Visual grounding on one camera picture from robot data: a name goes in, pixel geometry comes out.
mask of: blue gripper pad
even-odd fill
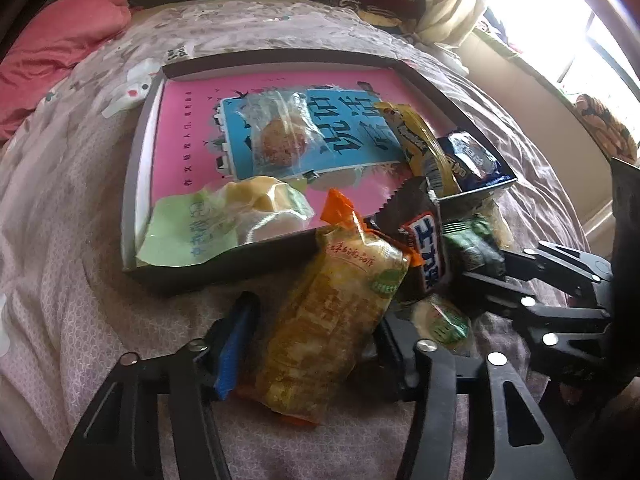
[[[238,363],[242,358],[242,350],[248,336],[248,321],[249,310],[245,310],[220,351],[218,376],[213,385],[220,400],[225,400],[238,382]]]

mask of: blue snack package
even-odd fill
[[[498,184],[509,178],[502,173],[500,162],[470,133],[454,130],[439,138],[438,142],[463,192]]]

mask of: green snack packet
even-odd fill
[[[442,237],[457,272],[478,272],[493,278],[504,276],[504,257],[489,222],[482,215],[444,225]]]
[[[433,339],[449,350],[459,349],[471,334],[469,318],[439,294],[415,303],[411,321],[420,337]]]

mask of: round pastry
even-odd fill
[[[286,123],[274,119],[260,132],[262,156],[276,166],[293,166],[304,155],[307,147],[306,125],[302,118],[291,118]]]

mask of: window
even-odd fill
[[[584,0],[492,0],[510,45],[567,97],[606,104],[640,140],[640,79]]]

